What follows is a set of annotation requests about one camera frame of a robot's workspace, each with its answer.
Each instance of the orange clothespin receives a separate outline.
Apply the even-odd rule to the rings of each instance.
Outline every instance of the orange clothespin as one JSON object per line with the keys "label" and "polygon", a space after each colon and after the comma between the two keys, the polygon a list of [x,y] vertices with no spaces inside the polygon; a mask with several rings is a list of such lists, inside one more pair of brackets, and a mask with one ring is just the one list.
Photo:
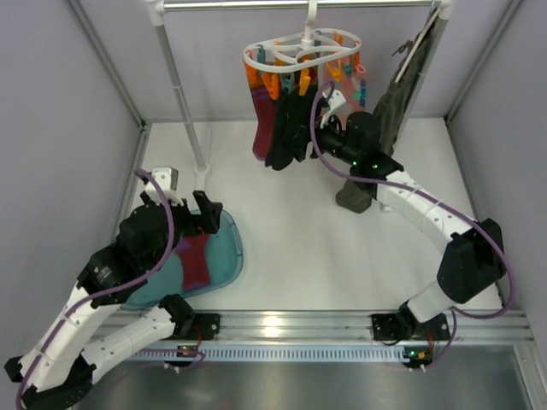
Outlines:
{"label": "orange clothespin", "polygon": [[[247,50],[246,53],[247,53],[247,56],[249,56],[251,59],[253,58],[252,51]],[[244,61],[244,65],[245,65],[245,71],[247,72],[247,80],[249,81],[249,85],[253,87],[258,82],[258,73],[256,72],[255,68],[251,67],[245,61]]]}
{"label": "orange clothespin", "polygon": [[[273,42],[275,45],[281,45],[281,42],[279,40],[275,40]],[[275,65],[276,66],[282,66],[283,65],[283,62],[279,59],[279,58],[276,58],[275,59]]]}
{"label": "orange clothespin", "polygon": [[273,100],[279,98],[279,75],[272,74],[270,77],[269,73],[262,73],[262,81],[268,90],[268,94]]}
{"label": "orange clothespin", "polygon": [[311,82],[311,77],[309,76],[309,68],[305,68],[300,73],[300,80],[298,81],[298,84],[300,85],[300,90],[298,90],[298,95],[300,97],[303,97],[306,95],[306,91],[308,91],[310,82]]}
{"label": "orange clothespin", "polygon": [[338,44],[342,45],[344,43],[344,36],[342,34],[338,34],[336,30],[334,30],[334,34],[332,36],[334,37],[334,41]]}
{"label": "orange clothespin", "polygon": [[332,67],[328,62],[326,62],[326,68],[328,69],[328,72],[332,75],[332,78],[334,81],[339,83],[342,81],[342,62],[340,60],[336,60],[337,67]]}

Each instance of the gray towel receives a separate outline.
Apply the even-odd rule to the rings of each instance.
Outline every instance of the gray towel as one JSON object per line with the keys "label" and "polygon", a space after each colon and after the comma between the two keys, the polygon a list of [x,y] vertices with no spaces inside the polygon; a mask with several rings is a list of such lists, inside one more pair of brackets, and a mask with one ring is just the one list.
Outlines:
{"label": "gray towel", "polygon": [[[395,75],[391,79],[387,92],[380,98],[373,115],[378,119],[382,135],[380,138],[380,147],[383,152],[389,156],[393,155],[393,145],[397,141],[397,134],[399,133],[399,127],[403,122],[403,116],[409,103],[409,99],[412,96],[412,92],[416,86],[416,83],[420,77],[421,69],[426,62],[427,54],[431,48],[432,36],[435,24],[427,32],[420,46],[416,50],[412,60],[410,61],[407,70],[403,74],[399,83],[395,82],[397,73],[400,71],[406,57],[403,58],[399,64]],[[412,49],[414,42],[408,41],[403,44],[393,54],[401,54],[405,50],[407,55]],[[343,208],[349,209],[356,214],[362,214],[370,208],[373,198],[357,188],[354,182],[345,181],[342,190],[336,194],[336,203]]]}

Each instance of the teal tray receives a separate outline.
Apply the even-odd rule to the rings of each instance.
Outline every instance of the teal tray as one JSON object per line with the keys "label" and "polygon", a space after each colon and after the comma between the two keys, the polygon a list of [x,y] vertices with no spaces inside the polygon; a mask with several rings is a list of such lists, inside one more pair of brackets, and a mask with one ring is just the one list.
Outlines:
{"label": "teal tray", "polygon": [[180,258],[171,254],[167,262],[148,283],[129,297],[122,306],[126,310],[143,310],[157,305],[167,295],[179,294],[184,298],[201,295],[229,285],[243,268],[243,246],[232,216],[225,210],[221,214],[221,227],[211,235],[205,245],[205,260],[211,283],[200,289],[182,290],[183,268]]}

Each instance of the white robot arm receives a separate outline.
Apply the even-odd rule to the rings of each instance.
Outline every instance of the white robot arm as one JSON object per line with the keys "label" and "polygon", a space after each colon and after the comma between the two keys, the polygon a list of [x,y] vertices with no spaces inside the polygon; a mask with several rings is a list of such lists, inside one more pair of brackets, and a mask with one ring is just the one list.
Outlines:
{"label": "white robot arm", "polygon": [[326,126],[315,128],[315,138],[321,151],[351,165],[351,175],[361,181],[356,182],[357,187],[399,212],[443,255],[437,279],[399,309],[397,319],[405,322],[410,336],[421,324],[457,303],[468,302],[504,275],[499,255],[475,229],[478,226],[485,231],[502,249],[499,225],[448,212],[448,207],[423,190],[401,164],[380,151],[379,124],[372,114],[350,114],[345,131],[340,121],[331,117]]}
{"label": "white robot arm", "polygon": [[195,191],[201,213],[191,214],[186,202],[176,197],[177,175],[168,167],[153,170],[151,184],[141,194],[144,205],[121,222],[115,242],[90,258],[49,330],[30,353],[8,360],[4,368],[20,384],[18,407],[21,399],[29,410],[70,408],[123,360],[153,342],[183,337],[190,330],[193,310],[182,296],[171,295],[139,320],[90,342],[182,237],[218,232],[222,204]]}

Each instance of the white wall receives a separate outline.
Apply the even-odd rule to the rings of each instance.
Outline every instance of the white wall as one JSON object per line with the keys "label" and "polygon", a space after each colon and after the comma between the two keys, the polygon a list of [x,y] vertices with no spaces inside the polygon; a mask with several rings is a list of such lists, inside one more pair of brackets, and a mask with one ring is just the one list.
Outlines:
{"label": "white wall", "polygon": [[[458,0],[415,114],[448,112],[509,0]],[[142,0],[84,0],[139,110],[148,119],[177,120],[161,50]],[[208,11],[167,15],[175,60],[194,118],[255,118],[242,63],[243,48],[303,30],[305,10]],[[363,40],[373,108],[393,75],[391,54],[414,39],[427,8],[320,9],[316,26],[354,32]]]}
{"label": "white wall", "polygon": [[[3,365],[108,243],[138,130],[63,1],[3,2],[0,55]],[[15,391],[3,374],[1,408]]]}
{"label": "white wall", "polygon": [[547,2],[528,0],[457,113],[452,131],[480,216],[507,253],[547,363]]}

